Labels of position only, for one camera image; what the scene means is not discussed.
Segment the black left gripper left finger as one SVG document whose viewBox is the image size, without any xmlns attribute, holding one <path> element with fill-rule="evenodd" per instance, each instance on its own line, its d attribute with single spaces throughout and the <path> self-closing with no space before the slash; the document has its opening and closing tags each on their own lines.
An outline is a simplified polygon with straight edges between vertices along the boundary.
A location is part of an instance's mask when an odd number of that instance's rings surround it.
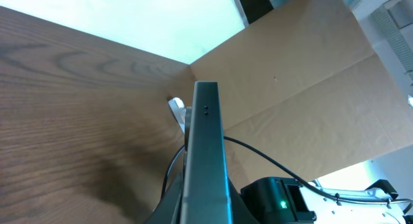
<svg viewBox="0 0 413 224">
<path fill-rule="evenodd" d="M 183 173 L 180 172 L 171 182 L 164 197 L 145 221 L 145 224 L 178 224 L 182 193 Z"/>
</svg>

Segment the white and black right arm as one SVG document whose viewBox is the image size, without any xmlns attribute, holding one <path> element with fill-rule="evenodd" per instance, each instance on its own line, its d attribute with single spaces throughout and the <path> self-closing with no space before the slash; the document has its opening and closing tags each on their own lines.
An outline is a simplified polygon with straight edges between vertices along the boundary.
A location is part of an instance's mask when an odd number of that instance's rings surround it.
<svg viewBox="0 0 413 224">
<path fill-rule="evenodd" d="M 315 187 L 312 192 L 292 178 L 259 179 L 241 189 L 241 199 L 258 223 L 412 223 L 393 204 L 398 193 L 384 179 L 365 190 Z"/>
</svg>

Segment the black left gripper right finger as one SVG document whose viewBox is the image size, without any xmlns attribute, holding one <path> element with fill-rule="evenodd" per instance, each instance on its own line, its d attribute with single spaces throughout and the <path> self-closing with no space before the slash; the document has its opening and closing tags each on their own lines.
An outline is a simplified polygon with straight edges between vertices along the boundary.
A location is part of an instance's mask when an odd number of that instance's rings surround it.
<svg viewBox="0 0 413 224">
<path fill-rule="evenodd" d="M 233 224 L 259 224 L 257 219 L 253 217 L 248 210 L 230 179 L 228 179 L 228 187 L 231 199 Z"/>
</svg>

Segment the Samsung Galaxy smartphone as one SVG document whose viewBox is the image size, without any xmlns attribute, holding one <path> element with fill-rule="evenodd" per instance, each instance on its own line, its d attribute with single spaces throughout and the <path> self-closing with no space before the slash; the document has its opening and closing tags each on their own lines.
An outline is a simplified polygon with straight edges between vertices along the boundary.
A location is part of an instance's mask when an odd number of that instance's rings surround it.
<svg viewBox="0 0 413 224">
<path fill-rule="evenodd" d="M 233 222 L 219 88 L 215 81 L 197 81 L 194 87 L 180 222 Z"/>
</svg>

